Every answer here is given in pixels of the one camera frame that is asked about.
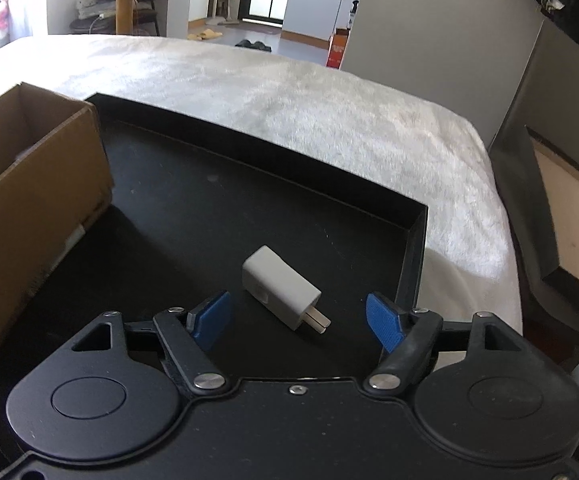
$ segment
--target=floor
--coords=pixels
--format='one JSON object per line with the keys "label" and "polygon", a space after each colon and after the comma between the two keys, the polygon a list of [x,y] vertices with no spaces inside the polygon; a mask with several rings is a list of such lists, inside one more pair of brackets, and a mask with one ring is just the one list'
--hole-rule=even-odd
{"label": "floor", "polygon": [[301,61],[311,61],[325,66],[327,63],[327,51],[317,46],[297,43],[296,41],[284,40],[280,37],[280,28],[258,23],[239,23],[239,25],[203,25],[202,27],[190,28],[189,34],[197,34],[206,28],[215,32],[222,32],[223,36],[215,40],[205,40],[211,43],[235,45],[239,41],[249,40],[252,43],[262,41],[271,46],[272,54],[290,57]]}

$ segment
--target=cable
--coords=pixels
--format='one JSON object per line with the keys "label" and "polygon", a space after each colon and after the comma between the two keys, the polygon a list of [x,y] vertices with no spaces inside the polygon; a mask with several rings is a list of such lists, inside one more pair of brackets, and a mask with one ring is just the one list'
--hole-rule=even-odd
{"label": "cable", "polygon": [[101,20],[101,19],[102,19],[102,15],[101,15],[101,16],[99,16],[98,18],[96,18],[95,20],[93,20],[93,22],[92,22],[92,25],[90,25],[90,31],[89,31],[89,34],[91,34],[91,33],[92,33],[92,28],[93,28],[93,26],[96,24],[96,22],[97,22],[98,20]]}

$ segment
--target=blue gripper pad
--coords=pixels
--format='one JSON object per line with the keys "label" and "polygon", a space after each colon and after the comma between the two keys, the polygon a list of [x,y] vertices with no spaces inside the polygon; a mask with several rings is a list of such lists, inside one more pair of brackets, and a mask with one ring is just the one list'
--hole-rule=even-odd
{"label": "blue gripper pad", "polygon": [[229,292],[224,292],[210,300],[201,313],[196,315],[191,336],[202,351],[206,352],[212,348],[231,320],[232,297]]}
{"label": "blue gripper pad", "polygon": [[367,323],[385,350],[392,352],[405,339],[398,315],[375,294],[367,295]]}

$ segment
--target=bed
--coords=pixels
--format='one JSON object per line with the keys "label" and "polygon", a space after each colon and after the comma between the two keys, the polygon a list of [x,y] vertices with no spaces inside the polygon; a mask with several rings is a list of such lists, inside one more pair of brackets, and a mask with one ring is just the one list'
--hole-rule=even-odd
{"label": "bed", "polygon": [[420,307],[490,310],[522,330],[508,218],[474,127],[445,108],[315,64],[217,44],[125,36],[22,38],[0,50],[0,94],[26,81],[222,124],[429,206]]}

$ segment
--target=black shoe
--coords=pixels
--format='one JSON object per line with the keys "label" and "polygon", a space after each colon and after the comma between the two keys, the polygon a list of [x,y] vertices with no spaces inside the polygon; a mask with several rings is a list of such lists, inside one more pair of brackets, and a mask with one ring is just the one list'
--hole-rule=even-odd
{"label": "black shoe", "polygon": [[265,45],[262,41],[257,41],[254,43],[252,48],[257,48],[258,50],[263,50],[265,52],[271,52],[271,46]]}

